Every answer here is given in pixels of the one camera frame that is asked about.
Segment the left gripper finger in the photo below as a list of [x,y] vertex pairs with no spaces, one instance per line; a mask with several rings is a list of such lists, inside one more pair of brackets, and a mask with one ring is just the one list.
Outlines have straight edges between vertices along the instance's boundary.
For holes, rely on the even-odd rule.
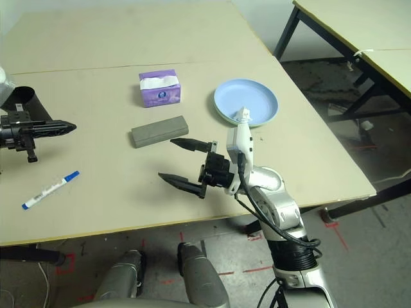
[[31,135],[33,138],[57,137],[69,134],[73,130],[75,128],[34,128]]
[[38,130],[75,130],[77,126],[63,120],[32,121],[33,127]]

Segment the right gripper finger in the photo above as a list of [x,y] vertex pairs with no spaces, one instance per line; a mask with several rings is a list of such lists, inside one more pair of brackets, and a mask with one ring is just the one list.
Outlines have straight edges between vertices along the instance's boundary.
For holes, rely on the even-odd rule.
[[194,184],[189,182],[187,178],[178,175],[166,174],[166,173],[158,173],[160,178],[162,178],[165,182],[169,183],[173,187],[177,188],[178,190],[194,194],[198,196],[200,199],[204,199],[206,196],[206,186],[203,184]]
[[170,142],[181,148],[184,148],[185,150],[201,151],[203,153],[212,151],[212,148],[214,146],[213,142],[203,142],[196,139],[188,138],[175,138],[171,139]]

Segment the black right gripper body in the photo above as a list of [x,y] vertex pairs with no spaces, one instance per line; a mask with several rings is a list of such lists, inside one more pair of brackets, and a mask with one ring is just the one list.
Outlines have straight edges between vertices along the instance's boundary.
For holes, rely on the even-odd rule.
[[198,181],[204,185],[228,188],[232,184],[234,173],[230,172],[231,163],[216,152],[218,143],[207,142],[201,150],[207,153],[205,163],[201,165]]

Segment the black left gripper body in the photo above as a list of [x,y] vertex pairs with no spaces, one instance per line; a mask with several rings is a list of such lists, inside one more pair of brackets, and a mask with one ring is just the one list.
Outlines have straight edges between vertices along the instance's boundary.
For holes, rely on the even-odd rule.
[[33,122],[28,111],[11,111],[1,116],[1,148],[25,151],[28,162],[37,162],[33,140]]

